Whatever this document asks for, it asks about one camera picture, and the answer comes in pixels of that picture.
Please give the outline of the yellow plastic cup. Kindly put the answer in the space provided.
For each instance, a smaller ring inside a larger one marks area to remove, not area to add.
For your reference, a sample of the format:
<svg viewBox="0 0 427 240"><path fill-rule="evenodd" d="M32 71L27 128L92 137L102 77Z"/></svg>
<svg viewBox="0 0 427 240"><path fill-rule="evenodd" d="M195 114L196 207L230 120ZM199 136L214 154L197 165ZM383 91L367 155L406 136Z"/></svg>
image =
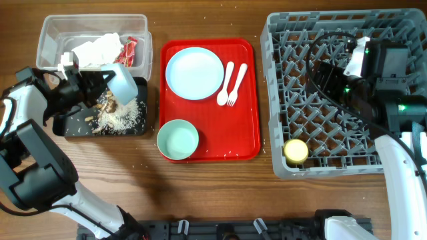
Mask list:
<svg viewBox="0 0 427 240"><path fill-rule="evenodd" d="M308 146L299 139L290 139L283 147L284 157L289 164L302 164L309 155Z"/></svg>

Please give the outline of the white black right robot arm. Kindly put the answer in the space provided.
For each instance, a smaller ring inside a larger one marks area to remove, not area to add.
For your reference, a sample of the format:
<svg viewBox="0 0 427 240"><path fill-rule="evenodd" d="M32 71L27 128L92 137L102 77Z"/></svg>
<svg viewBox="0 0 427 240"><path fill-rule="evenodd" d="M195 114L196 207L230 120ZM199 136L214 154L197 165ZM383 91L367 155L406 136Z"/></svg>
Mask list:
<svg viewBox="0 0 427 240"><path fill-rule="evenodd" d="M359 60L349 73L321 62L312 70L313 49L341 41ZM409 48L399 42L361 45L356 36L331 32L317 37L306 53L310 90L367 125L386 179L393 239L426 238L426 97L409 95Z"/></svg>

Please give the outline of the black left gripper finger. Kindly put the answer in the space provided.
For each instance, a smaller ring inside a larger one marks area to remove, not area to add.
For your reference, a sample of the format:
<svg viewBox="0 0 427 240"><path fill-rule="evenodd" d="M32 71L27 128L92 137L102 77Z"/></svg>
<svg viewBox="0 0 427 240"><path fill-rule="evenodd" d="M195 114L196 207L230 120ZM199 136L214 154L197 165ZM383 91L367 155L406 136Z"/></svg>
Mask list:
<svg viewBox="0 0 427 240"><path fill-rule="evenodd" d="M95 85L97 87L106 87L107 84L116 76L115 71L96 71L95 72Z"/></svg>
<svg viewBox="0 0 427 240"><path fill-rule="evenodd" d="M97 104L97 100L106 91L105 87L97 87L90 89L87 92L87 107L92 107Z"/></svg>

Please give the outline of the rice and food scraps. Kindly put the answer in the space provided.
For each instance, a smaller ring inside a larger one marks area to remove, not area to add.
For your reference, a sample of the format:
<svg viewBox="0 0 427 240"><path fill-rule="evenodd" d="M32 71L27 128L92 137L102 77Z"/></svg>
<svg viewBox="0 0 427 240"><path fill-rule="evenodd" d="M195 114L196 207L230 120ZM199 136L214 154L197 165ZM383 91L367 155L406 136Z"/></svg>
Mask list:
<svg viewBox="0 0 427 240"><path fill-rule="evenodd" d="M141 108L137 98L123 105L119 103L112 91L103 94L95 105L92 115L85 118L95 135L113 133L124 134L127 130L137 127L140 122Z"/></svg>

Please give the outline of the red serving tray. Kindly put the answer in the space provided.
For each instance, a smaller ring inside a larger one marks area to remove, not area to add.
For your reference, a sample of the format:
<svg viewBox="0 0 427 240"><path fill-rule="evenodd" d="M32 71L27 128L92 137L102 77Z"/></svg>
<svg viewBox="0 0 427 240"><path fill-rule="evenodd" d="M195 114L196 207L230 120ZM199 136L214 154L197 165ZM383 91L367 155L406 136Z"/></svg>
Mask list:
<svg viewBox="0 0 427 240"><path fill-rule="evenodd" d="M234 87L240 65L248 65L234 106L220 107L215 96L200 101L185 100L167 86L165 71L169 60L188 47L206 48L215 53L222 63L234 62L229 89ZM199 133L199 144L195 152L185 159L187 163L244 161L254 158L260 150L261 139L252 45L242 38L181 39L167 42L161 49L159 125L174 119L189 121Z"/></svg>

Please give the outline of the mint green bowl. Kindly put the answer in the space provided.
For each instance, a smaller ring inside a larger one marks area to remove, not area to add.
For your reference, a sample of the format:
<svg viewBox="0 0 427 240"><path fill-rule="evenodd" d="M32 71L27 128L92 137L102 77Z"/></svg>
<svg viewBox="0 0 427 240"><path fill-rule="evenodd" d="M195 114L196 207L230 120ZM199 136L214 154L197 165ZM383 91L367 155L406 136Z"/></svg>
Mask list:
<svg viewBox="0 0 427 240"><path fill-rule="evenodd" d="M189 121L174 119L157 134L157 148L168 159L180 161L190 157L199 144L199 133Z"/></svg>

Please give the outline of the light blue rice bowl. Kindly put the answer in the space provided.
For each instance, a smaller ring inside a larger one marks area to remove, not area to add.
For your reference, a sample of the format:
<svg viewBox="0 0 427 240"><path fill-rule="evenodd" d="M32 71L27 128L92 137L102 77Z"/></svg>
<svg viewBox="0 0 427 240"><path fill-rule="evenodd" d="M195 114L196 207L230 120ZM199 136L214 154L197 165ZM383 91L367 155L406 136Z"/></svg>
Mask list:
<svg viewBox="0 0 427 240"><path fill-rule="evenodd" d="M113 63L101 67L102 71L113 71L115 76L107 83L107 86L122 105L127 105L137 97L138 88L131 73L121 63Z"/></svg>

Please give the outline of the red snack wrapper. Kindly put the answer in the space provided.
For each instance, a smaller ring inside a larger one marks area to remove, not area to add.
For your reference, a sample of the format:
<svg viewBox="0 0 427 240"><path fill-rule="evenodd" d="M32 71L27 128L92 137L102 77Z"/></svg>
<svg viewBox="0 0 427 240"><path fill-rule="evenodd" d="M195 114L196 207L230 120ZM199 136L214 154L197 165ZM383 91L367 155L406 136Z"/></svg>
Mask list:
<svg viewBox="0 0 427 240"><path fill-rule="evenodd" d="M131 67L133 65L137 43L138 40L136 38L128 37L121 53L116 57L114 63L121 63L125 67Z"/></svg>

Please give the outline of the grey dishwasher rack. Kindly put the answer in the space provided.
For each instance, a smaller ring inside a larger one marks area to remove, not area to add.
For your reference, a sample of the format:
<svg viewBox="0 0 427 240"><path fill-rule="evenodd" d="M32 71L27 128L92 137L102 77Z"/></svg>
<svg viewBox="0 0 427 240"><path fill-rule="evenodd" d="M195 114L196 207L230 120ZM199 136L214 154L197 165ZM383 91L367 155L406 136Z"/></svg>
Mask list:
<svg viewBox="0 0 427 240"><path fill-rule="evenodd" d="M261 35L262 64L270 107L270 143L274 173L282 179L335 177L382 173L373 140L361 120L308 93L305 58L314 40L331 32L359 38L391 40L409 48L408 93L426 94L426 16L419 9L300 11L271 13ZM345 44L323 41L311 54L345 67ZM309 155L302 164L289 164L283 147L302 140Z"/></svg>

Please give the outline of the white plastic spoon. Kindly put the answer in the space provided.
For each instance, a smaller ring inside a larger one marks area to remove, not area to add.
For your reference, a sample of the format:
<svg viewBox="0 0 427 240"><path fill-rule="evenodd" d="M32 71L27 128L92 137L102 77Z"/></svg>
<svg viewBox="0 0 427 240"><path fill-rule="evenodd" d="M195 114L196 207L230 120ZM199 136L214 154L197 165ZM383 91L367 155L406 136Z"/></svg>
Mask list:
<svg viewBox="0 0 427 240"><path fill-rule="evenodd" d="M232 73L234 70L234 62L229 61L226 65L226 72L224 76L224 84L222 90L217 95L217 104L219 106L224 106L228 100L228 84L230 82Z"/></svg>

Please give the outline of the black food waste tray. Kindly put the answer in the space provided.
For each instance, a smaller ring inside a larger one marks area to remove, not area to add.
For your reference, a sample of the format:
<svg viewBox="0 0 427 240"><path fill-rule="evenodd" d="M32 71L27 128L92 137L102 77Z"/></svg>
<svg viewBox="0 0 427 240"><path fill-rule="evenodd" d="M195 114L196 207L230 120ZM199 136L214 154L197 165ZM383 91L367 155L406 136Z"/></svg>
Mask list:
<svg viewBox="0 0 427 240"><path fill-rule="evenodd" d="M137 88L137 102L141 108L140 122L137 127L127 130L124 134L106 133L100 134L105 136L119 136L119 135L142 135L145 132L146 115L147 115L147 81L143 77L134 78ZM77 113L70 115L64 119L53 120L53 133L62 137L89 137L100 136L92 133L91 126L85 122L85 118L92 115L95 106L88 108L84 104L77 107Z"/></svg>

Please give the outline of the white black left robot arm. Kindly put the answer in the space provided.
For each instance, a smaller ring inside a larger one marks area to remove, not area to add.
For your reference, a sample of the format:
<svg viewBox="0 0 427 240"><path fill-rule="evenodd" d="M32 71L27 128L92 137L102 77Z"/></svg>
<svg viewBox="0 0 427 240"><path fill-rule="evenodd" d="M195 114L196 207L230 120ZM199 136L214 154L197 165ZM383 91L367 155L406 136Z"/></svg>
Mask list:
<svg viewBox="0 0 427 240"><path fill-rule="evenodd" d="M44 132L46 121L64 118L74 106L96 104L109 84L123 77L135 86L126 69L79 71L66 67L66 78L51 89L45 70L26 67L18 82L5 89L1 102L1 190L17 207L4 212L29 217L53 212L90 230L96 239L149 239L137 220L83 186L72 161Z"/></svg>

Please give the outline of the clear plastic waste bin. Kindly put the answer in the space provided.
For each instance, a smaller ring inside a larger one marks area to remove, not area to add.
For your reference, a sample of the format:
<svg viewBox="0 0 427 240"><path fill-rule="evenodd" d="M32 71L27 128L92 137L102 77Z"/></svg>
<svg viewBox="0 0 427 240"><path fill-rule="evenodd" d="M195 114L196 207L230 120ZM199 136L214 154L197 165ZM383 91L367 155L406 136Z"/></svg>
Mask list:
<svg viewBox="0 0 427 240"><path fill-rule="evenodd" d="M153 44L147 24L143 14L49 15L41 28L35 64L39 69L54 71L64 52L107 33L117 33L122 43L128 37L137 39L134 62L128 70L134 77L149 80Z"/></svg>

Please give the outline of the white crumpled tissue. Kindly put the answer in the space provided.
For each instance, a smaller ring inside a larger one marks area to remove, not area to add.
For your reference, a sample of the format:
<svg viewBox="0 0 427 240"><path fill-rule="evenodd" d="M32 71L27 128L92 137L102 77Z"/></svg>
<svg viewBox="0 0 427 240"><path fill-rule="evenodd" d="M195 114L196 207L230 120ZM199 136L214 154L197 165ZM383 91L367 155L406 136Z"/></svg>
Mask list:
<svg viewBox="0 0 427 240"><path fill-rule="evenodd" d="M77 55L79 67L92 68L113 63L122 49L119 35L106 33L95 41L87 41L71 51Z"/></svg>

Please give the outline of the white plastic fork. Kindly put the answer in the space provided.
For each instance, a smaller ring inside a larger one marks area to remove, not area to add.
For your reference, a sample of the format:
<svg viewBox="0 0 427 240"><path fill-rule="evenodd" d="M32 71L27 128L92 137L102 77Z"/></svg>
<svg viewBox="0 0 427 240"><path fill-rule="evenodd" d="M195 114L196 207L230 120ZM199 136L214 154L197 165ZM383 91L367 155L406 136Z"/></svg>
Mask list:
<svg viewBox="0 0 427 240"><path fill-rule="evenodd" d="M247 70L248 70L248 65L246 63L242 63L238 71L238 76L237 76L234 88L232 92L229 94L227 106L233 107L234 104L236 103L236 100L238 98L238 89L240 88L240 85L243 81L243 78Z"/></svg>

